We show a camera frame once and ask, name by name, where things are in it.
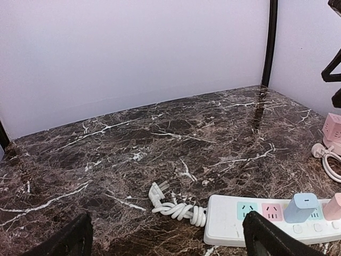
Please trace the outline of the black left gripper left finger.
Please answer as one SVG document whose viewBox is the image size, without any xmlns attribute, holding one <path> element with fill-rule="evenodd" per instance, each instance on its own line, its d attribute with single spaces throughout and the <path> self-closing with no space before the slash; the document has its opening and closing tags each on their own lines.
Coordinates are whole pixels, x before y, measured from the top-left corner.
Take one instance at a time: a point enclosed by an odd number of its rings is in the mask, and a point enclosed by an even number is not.
<svg viewBox="0 0 341 256">
<path fill-rule="evenodd" d="M 93 225 L 88 212 L 81 213 L 48 240 L 24 255 L 91 255 Z"/>
</svg>

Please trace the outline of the blue small charger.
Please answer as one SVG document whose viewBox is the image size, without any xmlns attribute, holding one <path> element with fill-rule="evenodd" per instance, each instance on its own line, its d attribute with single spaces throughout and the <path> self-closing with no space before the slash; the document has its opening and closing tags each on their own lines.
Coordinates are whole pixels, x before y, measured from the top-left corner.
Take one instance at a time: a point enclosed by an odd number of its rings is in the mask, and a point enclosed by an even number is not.
<svg viewBox="0 0 341 256">
<path fill-rule="evenodd" d="M 313 193 L 296 193 L 283 211 L 287 223 L 305 222 L 319 206 L 318 198 Z"/>
</svg>

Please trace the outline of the pink cube socket adapter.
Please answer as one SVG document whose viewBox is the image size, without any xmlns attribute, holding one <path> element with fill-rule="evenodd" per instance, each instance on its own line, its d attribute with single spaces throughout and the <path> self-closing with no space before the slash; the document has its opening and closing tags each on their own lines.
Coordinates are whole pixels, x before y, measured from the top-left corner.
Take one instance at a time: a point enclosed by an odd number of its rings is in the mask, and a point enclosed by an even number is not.
<svg viewBox="0 0 341 256">
<path fill-rule="evenodd" d="M 329 113 L 323 125 L 322 132 L 327 140 L 340 143 L 341 116 Z"/>
</svg>

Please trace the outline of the white multicolour power strip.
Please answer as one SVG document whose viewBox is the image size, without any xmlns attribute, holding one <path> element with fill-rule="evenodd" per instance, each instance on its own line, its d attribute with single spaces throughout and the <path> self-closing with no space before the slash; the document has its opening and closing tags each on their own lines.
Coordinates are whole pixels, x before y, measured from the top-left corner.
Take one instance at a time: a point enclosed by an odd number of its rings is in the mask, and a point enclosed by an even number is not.
<svg viewBox="0 0 341 256">
<path fill-rule="evenodd" d="M 340 219 L 327 220 L 323 208 L 330 199 L 319 199 L 319 206 L 301 223 L 287 223 L 284 210 L 290 199 L 251 198 L 212 195 L 208 201 L 204 242 L 209 245 L 244 247 L 245 216 L 256 211 L 294 239 L 307 244 L 340 240 Z"/>
</svg>

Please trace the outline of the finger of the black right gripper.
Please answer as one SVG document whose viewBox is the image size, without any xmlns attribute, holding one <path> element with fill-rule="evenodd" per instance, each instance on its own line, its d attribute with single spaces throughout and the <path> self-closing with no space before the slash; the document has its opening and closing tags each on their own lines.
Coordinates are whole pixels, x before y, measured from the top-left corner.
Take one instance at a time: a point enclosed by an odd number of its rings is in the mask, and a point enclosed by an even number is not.
<svg viewBox="0 0 341 256">
<path fill-rule="evenodd" d="M 341 74 L 332 74 L 332 71 L 340 64 L 340 53 L 341 50 L 335 55 L 335 57 L 331 60 L 331 62 L 325 67 L 322 71 L 321 76 L 322 79 L 329 83 L 329 82 L 340 82 Z"/>
<path fill-rule="evenodd" d="M 341 89 L 339 89 L 331 98 L 332 105 L 335 108 L 341 108 Z"/>
</svg>

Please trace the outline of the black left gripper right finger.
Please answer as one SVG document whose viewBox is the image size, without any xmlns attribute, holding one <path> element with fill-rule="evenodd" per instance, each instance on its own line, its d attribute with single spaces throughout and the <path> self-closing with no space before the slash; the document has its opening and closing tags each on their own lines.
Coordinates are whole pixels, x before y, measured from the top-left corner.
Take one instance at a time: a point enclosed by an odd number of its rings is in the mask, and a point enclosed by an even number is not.
<svg viewBox="0 0 341 256">
<path fill-rule="evenodd" d="M 242 226 L 248 255 L 323 255 L 292 238 L 258 212 L 247 213 Z"/>
</svg>

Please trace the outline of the pink small charger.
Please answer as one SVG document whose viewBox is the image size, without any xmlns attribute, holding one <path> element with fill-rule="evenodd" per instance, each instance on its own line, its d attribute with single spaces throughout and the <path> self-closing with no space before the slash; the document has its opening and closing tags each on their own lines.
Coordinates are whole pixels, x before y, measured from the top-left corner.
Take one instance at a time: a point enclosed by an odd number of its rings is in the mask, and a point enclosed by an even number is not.
<svg viewBox="0 0 341 256">
<path fill-rule="evenodd" d="M 326 220 L 334 221 L 341 218 L 341 193 L 336 193 L 324 206 L 323 214 Z"/>
</svg>

